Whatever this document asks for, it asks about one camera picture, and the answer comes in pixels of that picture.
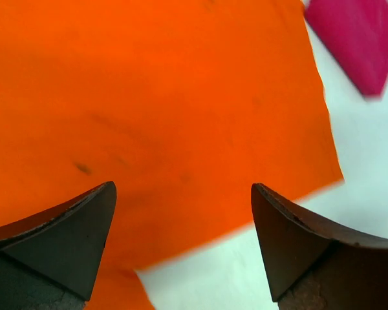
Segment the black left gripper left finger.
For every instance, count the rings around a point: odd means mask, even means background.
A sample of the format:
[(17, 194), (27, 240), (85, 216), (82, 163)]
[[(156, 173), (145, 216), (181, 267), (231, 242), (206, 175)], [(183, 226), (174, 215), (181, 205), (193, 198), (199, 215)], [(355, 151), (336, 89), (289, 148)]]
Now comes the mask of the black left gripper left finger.
[(0, 309), (83, 309), (116, 207), (113, 181), (0, 227)]

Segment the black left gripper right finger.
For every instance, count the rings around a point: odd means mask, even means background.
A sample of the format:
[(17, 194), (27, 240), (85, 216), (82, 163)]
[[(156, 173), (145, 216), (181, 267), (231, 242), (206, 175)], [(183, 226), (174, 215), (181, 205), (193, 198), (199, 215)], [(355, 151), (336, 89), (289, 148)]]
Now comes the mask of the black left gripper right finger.
[(252, 213), (280, 309), (388, 309), (388, 239), (333, 222), (261, 183)]

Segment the orange t-shirt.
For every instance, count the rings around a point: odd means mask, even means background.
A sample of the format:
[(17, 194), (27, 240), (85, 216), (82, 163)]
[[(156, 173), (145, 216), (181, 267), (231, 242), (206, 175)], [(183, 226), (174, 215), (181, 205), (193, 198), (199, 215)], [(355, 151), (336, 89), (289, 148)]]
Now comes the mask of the orange t-shirt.
[(114, 181), (89, 309), (342, 177), (301, 1), (0, 1), (0, 225)]

